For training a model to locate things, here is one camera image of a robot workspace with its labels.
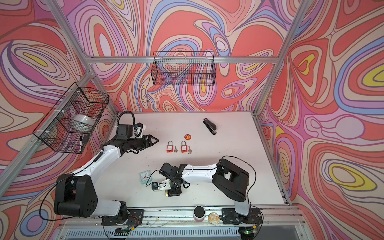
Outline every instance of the mounting plate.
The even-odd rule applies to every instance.
[[[223,213],[222,220],[224,224],[237,224],[239,219],[242,217],[235,211],[235,209],[221,209],[221,211]],[[262,219],[263,218],[260,209],[251,207],[249,209],[248,216],[242,222],[246,224],[255,224],[258,226],[262,223]]]
[[[139,225],[141,225],[143,221],[143,213],[144,209],[127,209],[130,215],[133,215],[138,218]],[[134,226],[137,223],[137,220],[135,217],[129,217],[128,221],[125,222],[125,220],[121,219],[121,217],[115,217],[115,216],[105,216],[103,217],[103,220],[101,224],[103,226],[117,226],[117,224],[123,224],[124,226]]]

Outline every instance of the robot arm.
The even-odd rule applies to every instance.
[[[136,124],[134,116],[133,125],[119,124],[119,119],[124,113],[131,113],[133,116],[130,111],[119,115],[116,135],[95,157],[72,174],[62,174],[58,177],[54,205],[56,214],[76,217],[126,215],[124,202],[98,199],[94,183],[124,153],[138,154],[159,140],[152,135],[142,135],[145,126],[141,123]]]
[[[102,173],[124,153],[138,154],[156,144],[159,140],[151,135],[142,135],[145,126],[141,123],[133,125],[119,124],[117,120],[116,135],[108,141],[100,152],[80,169],[72,174],[62,174],[56,181],[54,212],[58,215],[76,217],[119,216],[128,218],[125,202],[98,199],[94,183]],[[167,195],[179,196],[181,185],[211,182],[227,197],[234,200],[235,211],[243,216],[248,215],[249,206],[246,190],[249,174],[226,159],[209,166],[192,166],[181,164],[179,167],[164,163],[160,174],[166,177],[169,188]],[[152,183],[153,190],[159,190],[157,183]]]
[[[249,174],[247,171],[226,159],[220,159],[217,164],[208,166],[192,166],[181,164],[179,167],[164,163],[159,172],[166,177],[169,187],[165,188],[167,196],[179,196],[181,185],[188,188],[190,184],[211,182],[235,203],[235,211],[243,216],[248,215],[247,187]],[[159,190],[157,183],[152,183],[152,190]]]

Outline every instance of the colorful swirl backdrop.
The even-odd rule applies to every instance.
[[[214,51],[277,56],[295,15],[293,0],[73,0],[62,5],[90,56]],[[151,64],[94,64],[116,109],[250,111],[271,64],[217,64],[215,86],[153,86]]]
[[[311,5],[258,111],[315,239],[384,239],[384,1]]]
[[[0,1],[0,23],[1,174],[44,115],[85,71],[44,0]],[[59,175],[95,155],[111,121],[106,109],[82,155],[55,153],[46,145],[39,148],[0,198],[1,240],[49,239],[59,222],[39,217],[42,198]],[[54,193],[43,205],[46,218],[61,218],[53,212]]]

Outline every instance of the white tabletop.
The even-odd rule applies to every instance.
[[[183,163],[210,165],[224,155],[232,155],[247,161],[256,170],[256,184],[249,192],[252,204],[284,203],[251,113],[140,113],[135,114],[135,118],[136,123],[146,126],[144,134],[153,135],[159,142],[138,155],[125,153],[106,169],[95,183],[99,198],[125,201],[127,207],[233,205],[233,200],[212,183],[191,184],[188,189],[182,188],[180,196],[166,197],[165,191],[154,192],[150,186],[142,185],[139,177],[139,173],[146,170],[160,169],[165,162],[177,167]],[[206,128],[204,118],[217,126],[216,135]],[[120,124],[132,124],[131,115],[123,115]],[[116,127],[112,129],[112,136],[115,131]],[[184,139],[186,134],[192,136],[191,140]],[[183,140],[192,149],[191,154],[181,152]],[[177,153],[166,152],[168,141],[177,146]],[[226,159],[249,173],[249,188],[255,179],[254,171],[242,161]],[[165,177],[158,172],[152,175],[152,181],[162,180]]]

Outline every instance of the orange padlock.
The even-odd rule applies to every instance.
[[[181,141],[181,152],[187,152],[187,143],[185,141]]]
[[[173,142],[172,141],[169,141],[169,142],[167,145],[167,152],[173,152]]]

